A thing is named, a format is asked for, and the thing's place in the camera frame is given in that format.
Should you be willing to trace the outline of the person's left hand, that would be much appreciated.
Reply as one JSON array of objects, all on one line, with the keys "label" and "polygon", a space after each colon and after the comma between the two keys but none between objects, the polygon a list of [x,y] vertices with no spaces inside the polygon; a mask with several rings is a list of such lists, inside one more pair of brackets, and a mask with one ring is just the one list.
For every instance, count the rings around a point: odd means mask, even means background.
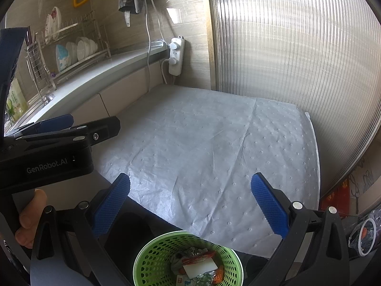
[{"label": "person's left hand", "polygon": [[47,195],[41,189],[34,191],[34,197],[19,215],[21,227],[15,233],[15,240],[19,245],[31,249],[39,223],[47,203]]}]

